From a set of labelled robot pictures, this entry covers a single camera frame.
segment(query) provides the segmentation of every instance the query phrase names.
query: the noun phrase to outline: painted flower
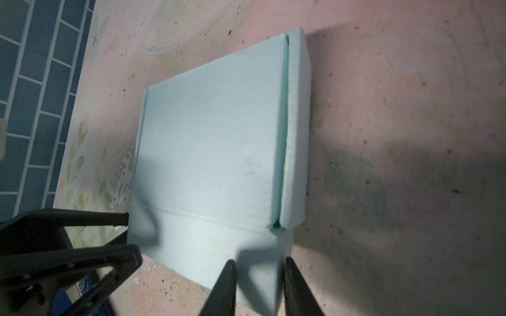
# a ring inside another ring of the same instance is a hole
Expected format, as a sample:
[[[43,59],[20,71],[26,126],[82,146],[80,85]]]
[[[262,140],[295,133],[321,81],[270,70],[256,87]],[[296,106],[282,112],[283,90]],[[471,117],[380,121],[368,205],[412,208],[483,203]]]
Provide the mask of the painted flower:
[[[98,52],[98,45],[100,44],[100,39],[105,33],[105,29],[107,28],[107,22],[109,22],[109,18],[105,19],[104,22],[102,22],[102,25],[100,28],[98,28],[98,15],[95,15],[95,18],[93,19],[91,29],[90,29],[90,49],[93,50],[93,56],[97,55]]]

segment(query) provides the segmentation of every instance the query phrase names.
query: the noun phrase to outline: blue tile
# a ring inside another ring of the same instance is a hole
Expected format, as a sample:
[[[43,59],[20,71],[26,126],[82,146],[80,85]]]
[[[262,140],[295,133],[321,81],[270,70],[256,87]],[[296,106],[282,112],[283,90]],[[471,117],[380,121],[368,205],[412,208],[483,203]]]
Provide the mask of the blue tile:
[[[75,44],[77,43],[78,35],[78,32],[63,23],[60,23],[53,57],[61,60],[64,63],[72,65],[72,60],[74,59]]]
[[[0,103],[0,117],[5,117],[5,109],[7,108],[7,105]]]
[[[85,9],[85,0],[65,1],[62,20],[77,28],[81,27],[82,12]]]
[[[31,135],[39,93],[40,84],[18,79],[7,126],[9,133]]]
[[[0,38],[0,100],[7,101],[19,46]]]
[[[60,169],[62,166],[63,152],[65,151],[65,145],[58,145],[56,150],[55,166],[53,168],[53,174],[51,174],[51,182],[49,183],[49,191],[56,191],[58,185],[58,176],[60,175]]]
[[[48,172],[48,169],[28,168],[19,214],[41,209]]]
[[[60,119],[41,114],[38,117],[37,132],[33,140],[30,164],[49,166],[55,146],[56,133]]]
[[[53,208],[53,203],[55,203],[55,195],[54,194],[48,194],[48,197],[46,198],[46,205],[45,208]]]
[[[70,68],[57,62],[51,63],[41,110],[58,115],[62,114],[69,78]]]
[[[20,74],[42,81],[49,46],[53,40],[59,5],[58,0],[37,0],[35,2]]]
[[[67,111],[65,111],[65,118],[63,119],[62,132],[60,134],[60,141],[67,141],[68,128],[70,126],[70,118],[72,117],[72,110],[74,109],[75,97],[68,96]]]
[[[77,84],[79,83],[79,76],[81,76],[82,61],[85,57],[86,43],[88,42],[88,34],[90,32],[90,25],[92,23],[93,14],[88,12],[85,20],[85,27],[82,31],[81,44],[79,46],[79,53],[77,54],[77,60],[75,62],[74,77],[72,78],[72,86],[70,92],[76,93]]]
[[[19,190],[19,181],[23,173],[28,140],[7,136],[5,157],[0,161],[0,192]]]
[[[18,195],[0,195],[0,222],[12,218]]]
[[[21,42],[28,3],[21,0],[0,2],[0,34]]]

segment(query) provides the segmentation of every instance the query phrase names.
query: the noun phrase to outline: light blue foam board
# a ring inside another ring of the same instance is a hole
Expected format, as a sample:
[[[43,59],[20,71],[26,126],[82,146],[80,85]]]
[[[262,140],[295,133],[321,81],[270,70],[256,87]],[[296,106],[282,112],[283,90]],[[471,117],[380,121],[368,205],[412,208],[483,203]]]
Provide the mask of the light blue foam board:
[[[287,35],[288,130],[279,223],[292,229],[306,219],[311,62],[302,28]]]
[[[276,315],[282,264],[291,254],[293,230],[260,233],[198,217],[150,210],[130,212],[128,243],[201,286],[212,289],[228,259],[237,265],[236,302]]]
[[[266,232],[280,214],[284,34],[149,88],[134,191],[152,209]]]
[[[207,288],[234,259],[237,302],[275,315],[305,218],[310,88],[298,29],[147,89],[129,243]]]

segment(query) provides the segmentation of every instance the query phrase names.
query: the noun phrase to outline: table surface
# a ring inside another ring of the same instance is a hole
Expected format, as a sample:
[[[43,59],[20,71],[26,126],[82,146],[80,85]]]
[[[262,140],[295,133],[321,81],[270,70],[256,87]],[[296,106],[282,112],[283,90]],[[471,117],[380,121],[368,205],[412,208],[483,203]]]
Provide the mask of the table surface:
[[[160,2],[97,0],[55,207],[128,211],[143,90],[301,26],[313,86],[292,256],[325,314],[505,310],[504,1],[238,0],[203,22],[198,1],[172,0],[186,20],[160,10],[156,36],[187,32],[147,55]],[[85,247],[122,229],[68,231]],[[113,300],[120,315],[197,315],[207,295],[145,257]]]

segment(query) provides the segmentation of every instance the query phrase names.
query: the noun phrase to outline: blue grid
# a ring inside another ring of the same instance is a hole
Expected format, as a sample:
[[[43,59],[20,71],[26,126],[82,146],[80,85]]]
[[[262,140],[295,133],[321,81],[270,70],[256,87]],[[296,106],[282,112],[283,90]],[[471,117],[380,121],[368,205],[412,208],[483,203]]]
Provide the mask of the blue grid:
[[[94,5],[0,2],[0,222],[53,206]]]

